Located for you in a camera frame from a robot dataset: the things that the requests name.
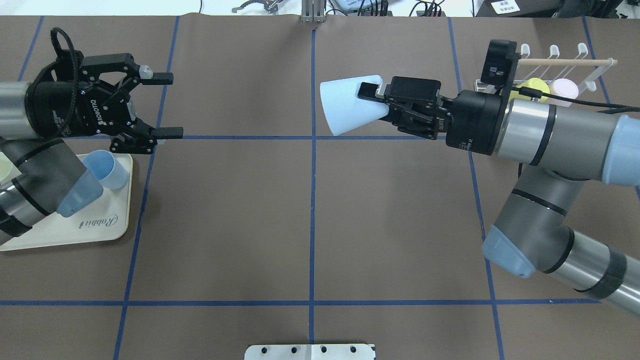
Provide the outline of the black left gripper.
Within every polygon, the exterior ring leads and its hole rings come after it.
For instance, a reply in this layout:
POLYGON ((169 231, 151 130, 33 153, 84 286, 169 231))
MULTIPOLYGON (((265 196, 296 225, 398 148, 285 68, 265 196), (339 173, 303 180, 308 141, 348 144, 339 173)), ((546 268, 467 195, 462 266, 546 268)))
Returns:
POLYGON ((150 155, 183 127, 147 125, 137 116, 131 91, 138 85, 173 85, 170 71, 136 64, 132 54, 60 53, 27 86, 25 111, 36 137, 110 136, 110 152, 150 155))

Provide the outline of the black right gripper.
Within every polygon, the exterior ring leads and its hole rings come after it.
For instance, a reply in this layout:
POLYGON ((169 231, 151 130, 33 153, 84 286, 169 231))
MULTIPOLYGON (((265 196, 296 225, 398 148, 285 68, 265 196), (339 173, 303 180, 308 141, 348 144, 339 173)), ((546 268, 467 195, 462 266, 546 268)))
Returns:
POLYGON ((359 100, 387 103, 387 121, 399 132, 435 140, 445 135, 451 148, 492 155, 505 116, 501 95, 464 89, 448 98, 434 79, 394 76, 390 84, 362 82, 359 100))

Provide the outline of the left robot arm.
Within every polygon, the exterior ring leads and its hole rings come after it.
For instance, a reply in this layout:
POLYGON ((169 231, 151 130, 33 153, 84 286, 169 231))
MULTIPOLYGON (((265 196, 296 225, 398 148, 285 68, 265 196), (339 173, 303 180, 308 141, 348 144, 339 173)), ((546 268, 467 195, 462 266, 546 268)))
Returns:
POLYGON ((182 139, 182 127, 153 127, 137 116, 131 91, 172 85, 132 54, 58 50, 32 82, 1 84, 1 152, 19 175, 1 185, 1 243, 23 236, 52 214, 70 217, 103 194, 96 176, 66 138, 110 137, 114 154, 154 153, 159 141, 182 139))

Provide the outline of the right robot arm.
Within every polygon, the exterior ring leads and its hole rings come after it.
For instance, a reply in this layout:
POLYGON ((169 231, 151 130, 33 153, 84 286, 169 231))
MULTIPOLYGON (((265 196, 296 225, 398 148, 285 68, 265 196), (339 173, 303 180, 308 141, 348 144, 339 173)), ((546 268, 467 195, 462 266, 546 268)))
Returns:
POLYGON ((446 145, 521 163, 524 169, 482 244, 484 257, 526 279, 542 272, 594 300, 639 314, 639 261, 564 224, 589 180, 639 185, 639 121, 626 114, 509 99, 438 80, 358 80, 357 98, 382 104, 382 121, 446 145))

